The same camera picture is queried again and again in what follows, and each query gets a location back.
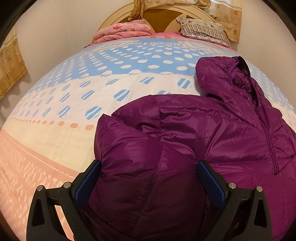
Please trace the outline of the striped grey pillow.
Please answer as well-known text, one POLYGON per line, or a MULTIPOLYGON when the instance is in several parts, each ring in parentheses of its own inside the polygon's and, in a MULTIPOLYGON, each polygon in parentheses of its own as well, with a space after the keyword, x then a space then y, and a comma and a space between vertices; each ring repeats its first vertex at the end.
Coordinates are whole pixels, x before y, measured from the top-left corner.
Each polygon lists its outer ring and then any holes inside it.
POLYGON ((180 32, 184 37, 230 48, 229 40, 221 24, 189 18, 177 18, 177 21, 180 23, 180 32))

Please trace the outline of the round wooden headboard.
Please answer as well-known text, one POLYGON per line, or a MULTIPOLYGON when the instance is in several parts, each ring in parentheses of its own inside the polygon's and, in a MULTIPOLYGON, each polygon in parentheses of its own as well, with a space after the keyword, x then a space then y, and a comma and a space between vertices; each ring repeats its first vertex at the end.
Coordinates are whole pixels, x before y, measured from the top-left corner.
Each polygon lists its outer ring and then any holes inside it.
MULTIPOLYGON (((118 9, 99 28, 102 29, 116 23, 127 22, 133 6, 134 4, 131 3, 118 9)), ((177 18, 215 21, 205 11, 192 4, 158 6, 144 12, 144 20, 153 33, 178 32, 180 23, 177 18)))

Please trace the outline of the folded pink quilt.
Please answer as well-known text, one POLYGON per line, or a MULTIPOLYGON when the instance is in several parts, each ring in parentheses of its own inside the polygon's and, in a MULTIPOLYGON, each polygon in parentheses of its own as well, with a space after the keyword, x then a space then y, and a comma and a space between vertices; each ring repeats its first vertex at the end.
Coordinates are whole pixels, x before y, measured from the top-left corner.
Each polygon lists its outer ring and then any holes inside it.
POLYGON ((152 34, 151 28, 144 20, 117 23, 98 30, 93 35, 93 44, 133 37, 146 37, 152 34))

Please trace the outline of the beige curtain behind headboard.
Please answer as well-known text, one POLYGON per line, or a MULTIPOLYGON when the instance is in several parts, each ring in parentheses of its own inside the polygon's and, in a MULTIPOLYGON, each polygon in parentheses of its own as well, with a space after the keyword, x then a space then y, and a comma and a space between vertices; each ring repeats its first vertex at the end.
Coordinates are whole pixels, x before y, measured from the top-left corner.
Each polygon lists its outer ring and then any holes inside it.
POLYGON ((168 8, 192 9, 203 11, 221 24, 228 39, 239 43, 242 22, 242 1, 214 0, 214 1, 184 1, 184 0, 144 0, 134 1, 133 10, 128 21, 144 18, 144 12, 162 6, 168 8))

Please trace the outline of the purple puffer jacket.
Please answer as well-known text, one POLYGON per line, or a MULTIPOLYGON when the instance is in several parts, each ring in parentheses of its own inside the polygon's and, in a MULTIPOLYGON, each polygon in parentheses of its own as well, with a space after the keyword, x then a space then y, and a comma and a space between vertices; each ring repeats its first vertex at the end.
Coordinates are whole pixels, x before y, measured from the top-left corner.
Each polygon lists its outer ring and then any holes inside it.
POLYGON ((243 58, 203 57, 197 95, 149 95, 97 123, 102 173, 82 208, 99 240, 193 240, 213 222, 196 174, 207 161, 227 182, 261 186, 273 240, 295 220, 295 132, 243 58))

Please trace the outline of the beige curtain on side window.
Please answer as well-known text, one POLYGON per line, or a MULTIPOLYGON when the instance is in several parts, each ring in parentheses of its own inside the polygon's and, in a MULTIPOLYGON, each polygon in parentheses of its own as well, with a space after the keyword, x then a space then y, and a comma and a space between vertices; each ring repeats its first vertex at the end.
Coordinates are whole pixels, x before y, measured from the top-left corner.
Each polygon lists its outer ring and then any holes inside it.
POLYGON ((16 27, 13 27, 1 46, 0 100, 27 72, 18 45, 16 27))

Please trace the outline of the pink bed sheet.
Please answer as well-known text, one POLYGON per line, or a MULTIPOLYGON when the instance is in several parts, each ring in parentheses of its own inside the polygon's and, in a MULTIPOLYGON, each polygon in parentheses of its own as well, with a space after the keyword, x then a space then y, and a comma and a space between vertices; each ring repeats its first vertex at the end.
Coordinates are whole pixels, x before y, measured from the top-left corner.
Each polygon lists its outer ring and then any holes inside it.
POLYGON ((191 42, 196 42, 196 43, 210 44, 213 46, 218 46, 220 48, 226 48, 226 49, 232 50, 231 47, 226 47, 226 46, 218 44, 218 43, 213 43, 213 42, 208 42, 208 41, 204 41, 204 40, 198 40, 198 39, 184 37, 179 32, 152 33, 150 35, 150 38, 164 38, 164 39, 191 41, 191 42))

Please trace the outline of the polka dot bed cover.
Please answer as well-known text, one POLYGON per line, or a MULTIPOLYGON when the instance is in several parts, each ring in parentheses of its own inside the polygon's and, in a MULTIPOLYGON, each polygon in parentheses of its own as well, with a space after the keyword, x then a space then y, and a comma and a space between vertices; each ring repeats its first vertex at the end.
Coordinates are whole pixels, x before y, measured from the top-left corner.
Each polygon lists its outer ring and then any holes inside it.
MULTIPOLYGON (((47 73, 20 100, 1 130, 1 212, 19 240, 36 188, 59 188, 97 160, 97 123, 149 95, 197 95, 203 57, 237 57, 210 44, 131 38, 88 47, 47 73)), ((251 77, 295 132, 295 110, 268 77, 244 60, 251 77)), ((58 218, 75 240, 60 206, 58 218)))

